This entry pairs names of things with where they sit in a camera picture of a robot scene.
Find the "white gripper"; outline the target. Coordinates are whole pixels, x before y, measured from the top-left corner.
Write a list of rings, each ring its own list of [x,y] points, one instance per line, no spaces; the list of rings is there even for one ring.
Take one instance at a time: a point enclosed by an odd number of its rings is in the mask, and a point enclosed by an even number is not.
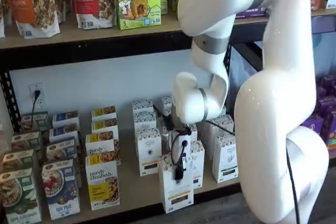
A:
[[[182,146],[182,143],[186,141],[186,147]],[[174,163],[176,163],[175,169],[175,180],[183,179],[184,172],[186,171],[186,160],[190,157],[190,136],[180,135],[178,132],[172,132],[172,144],[171,144],[171,154]]]

